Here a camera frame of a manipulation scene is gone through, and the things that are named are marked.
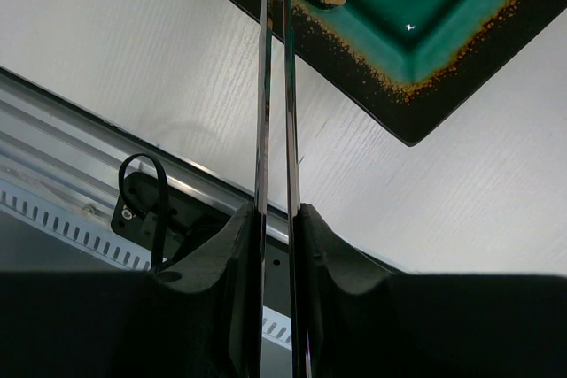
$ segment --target black cable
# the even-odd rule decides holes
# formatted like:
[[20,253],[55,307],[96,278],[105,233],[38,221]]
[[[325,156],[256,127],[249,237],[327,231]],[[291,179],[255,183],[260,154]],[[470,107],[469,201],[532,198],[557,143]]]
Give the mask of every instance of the black cable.
[[124,160],[118,170],[118,190],[127,208],[129,208],[137,216],[144,217],[146,215],[145,212],[140,211],[134,203],[131,202],[128,198],[127,191],[124,189],[126,170],[129,164],[139,157],[148,158],[153,163],[158,175],[158,220],[156,221],[156,227],[151,241],[151,270],[157,273],[161,263],[163,262],[163,250],[166,243],[167,218],[169,215],[169,185],[167,184],[166,171],[159,160],[153,157],[153,155],[131,155]]

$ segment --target teal ceramic plate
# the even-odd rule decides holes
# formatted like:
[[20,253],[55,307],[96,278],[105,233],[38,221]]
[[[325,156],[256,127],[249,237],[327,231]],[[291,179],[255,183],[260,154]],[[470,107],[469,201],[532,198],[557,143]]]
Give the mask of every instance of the teal ceramic plate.
[[[260,0],[231,1],[260,16]],[[566,6],[567,0],[346,0],[323,11],[295,0],[296,51],[413,145]]]

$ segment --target white table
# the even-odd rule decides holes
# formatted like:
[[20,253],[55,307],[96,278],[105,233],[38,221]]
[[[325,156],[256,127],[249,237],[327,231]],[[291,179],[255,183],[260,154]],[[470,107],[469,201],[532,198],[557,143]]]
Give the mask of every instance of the white table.
[[[302,200],[404,270],[567,274],[567,12],[407,148],[298,60]],[[252,189],[259,27],[228,0],[0,0],[0,65]],[[285,206],[276,43],[269,198]]]

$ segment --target screw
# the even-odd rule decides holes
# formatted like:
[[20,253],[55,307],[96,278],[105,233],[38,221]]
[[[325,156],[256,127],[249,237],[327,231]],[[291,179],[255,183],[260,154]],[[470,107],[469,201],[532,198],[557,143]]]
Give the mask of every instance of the screw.
[[84,207],[82,207],[82,212],[84,212],[87,215],[91,215],[91,214],[96,214],[97,209],[95,207],[93,207],[92,205],[87,204]]
[[131,220],[134,217],[134,214],[132,214],[132,212],[124,207],[124,210],[122,210],[122,217],[126,220]]

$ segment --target metal chopstick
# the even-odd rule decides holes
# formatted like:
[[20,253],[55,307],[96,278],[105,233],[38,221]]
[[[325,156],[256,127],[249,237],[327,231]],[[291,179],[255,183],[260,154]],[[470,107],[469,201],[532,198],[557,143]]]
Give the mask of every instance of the metal chopstick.
[[[261,253],[261,298],[264,291],[266,214],[268,211],[268,135],[271,77],[272,15],[271,0],[261,0],[260,13],[260,63],[258,76],[258,128],[256,140],[256,175],[254,207],[259,218]],[[286,158],[287,158],[287,204],[288,236],[290,243],[291,284],[291,331],[293,347],[293,376],[311,376],[309,367],[308,335],[299,314],[297,288],[298,269],[295,255],[295,237],[299,224],[299,163],[297,142],[297,111],[295,93],[295,49],[291,23],[291,0],[283,0],[283,44],[285,55],[285,109],[286,109]]]
[[[254,232],[260,238],[260,312],[264,304],[264,277],[266,269],[266,214],[268,212],[268,138],[269,138],[269,101],[270,76],[272,62],[272,18],[270,13],[271,0],[261,0],[260,16],[260,57],[258,71],[258,122],[256,135],[256,170],[254,183]],[[261,322],[258,318],[258,344],[254,357],[249,359],[248,374],[251,378],[260,378],[261,357]]]

